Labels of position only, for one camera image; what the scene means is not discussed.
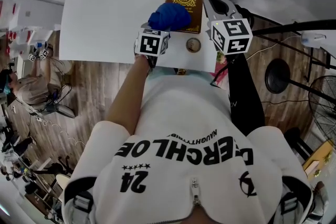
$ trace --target white cube with black markers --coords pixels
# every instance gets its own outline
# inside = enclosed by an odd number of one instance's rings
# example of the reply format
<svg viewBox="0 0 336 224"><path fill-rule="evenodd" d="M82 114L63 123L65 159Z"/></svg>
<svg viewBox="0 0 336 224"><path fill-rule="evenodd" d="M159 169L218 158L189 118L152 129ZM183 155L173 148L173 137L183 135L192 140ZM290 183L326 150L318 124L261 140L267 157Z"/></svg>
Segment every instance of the white cube with black markers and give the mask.
<svg viewBox="0 0 336 224"><path fill-rule="evenodd" d="M164 54L168 48L169 32L141 28L135 41L136 54L156 56Z"/></svg>
<svg viewBox="0 0 336 224"><path fill-rule="evenodd" d="M247 19L216 20L211 23L211 40L224 55L247 52L252 38Z"/></svg>

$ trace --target zipper pull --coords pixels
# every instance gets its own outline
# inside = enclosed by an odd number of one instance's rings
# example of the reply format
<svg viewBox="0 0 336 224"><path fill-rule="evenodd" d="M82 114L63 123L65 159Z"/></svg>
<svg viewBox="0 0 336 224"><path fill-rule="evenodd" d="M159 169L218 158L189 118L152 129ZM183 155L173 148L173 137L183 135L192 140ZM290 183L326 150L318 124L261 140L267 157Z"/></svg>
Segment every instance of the zipper pull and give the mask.
<svg viewBox="0 0 336 224"><path fill-rule="evenodd" d="M200 201L200 187L199 187L199 184L198 184L198 180L196 177L193 177L191 178L191 192L193 194L193 204L194 205L200 205L201 204L201 201Z"/></svg>

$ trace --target zipper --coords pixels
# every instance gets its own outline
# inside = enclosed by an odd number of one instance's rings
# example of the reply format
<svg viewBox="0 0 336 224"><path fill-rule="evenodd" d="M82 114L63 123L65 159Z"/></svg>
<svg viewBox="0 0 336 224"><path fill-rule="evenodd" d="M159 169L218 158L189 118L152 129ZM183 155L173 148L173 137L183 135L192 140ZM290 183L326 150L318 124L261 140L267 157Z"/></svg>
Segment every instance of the zipper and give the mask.
<svg viewBox="0 0 336 224"><path fill-rule="evenodd" d="M181 221L183 221L183 220L186 220L186 219L188 219L191 215L192 215L192 213L193 213L193 211L194 211L194 208L196 207L196 206L200 206L202 209L203 209L203 211L204 211L204 213L205 213L205 215L210 219L210 220L212 220L214 223L217 223L217 224L222 224L222 223L220 223L220 222L216 222L215 220L213 220L209 215L208 215L208 213L206 212L206 210L205 210L205 208L203 207L203 205L202 205L202 203L201 203L201 200L200 200L200 185L199 185L199 183L198 183L198 179L197 179L197 177L192 177L191 178L191 180L190 180L190 185L191 185L191 192L192 192L192 195L193 195L193 207L192 207L192 209L191 209L191 212L189 213L189 215L187 216L187 217L185 217L185 218L181 218L181 219L175 219L175 220L168 220L168 221L160 221L160 222L155 222L155 223L149 223L149 224L169 224L169 223L176 223L176 222L181 222Z"/></svg>

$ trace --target white table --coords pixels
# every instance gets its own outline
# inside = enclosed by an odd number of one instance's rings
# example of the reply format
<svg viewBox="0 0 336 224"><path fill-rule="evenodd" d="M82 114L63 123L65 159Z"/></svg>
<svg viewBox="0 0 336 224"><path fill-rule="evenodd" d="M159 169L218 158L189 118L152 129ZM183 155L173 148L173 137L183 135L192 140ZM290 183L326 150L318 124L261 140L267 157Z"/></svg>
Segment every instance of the white table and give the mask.
<svg viewBox="0 0 336 224"><path fill-rule="evenodd" d="M165 0L66 0L61 24L59 58L133 63L133 44L140 26ZM158 66L213 72L216 51L205 31L203 9L201 34L171 32L166 54ZM199 52L187 51L186 41L196 37Z"/></svg>

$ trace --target white shirt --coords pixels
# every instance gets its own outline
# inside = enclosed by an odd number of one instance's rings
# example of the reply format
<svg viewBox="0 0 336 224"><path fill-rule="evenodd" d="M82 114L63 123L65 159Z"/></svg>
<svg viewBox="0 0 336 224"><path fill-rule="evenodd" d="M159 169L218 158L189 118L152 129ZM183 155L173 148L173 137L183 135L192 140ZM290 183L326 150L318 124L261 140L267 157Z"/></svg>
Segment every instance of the white shirt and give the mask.
<svg viewBox="0 0 336 224"><path fill-rule="evenodd" d="M230 120L227 92L200 78L150 84L135 135L98 123L70 180L97 177L91 223L179 222L195 202L219 223L268 223L284 176L303 185L310 205L307 176L279 129L245 137Z"/></svg>

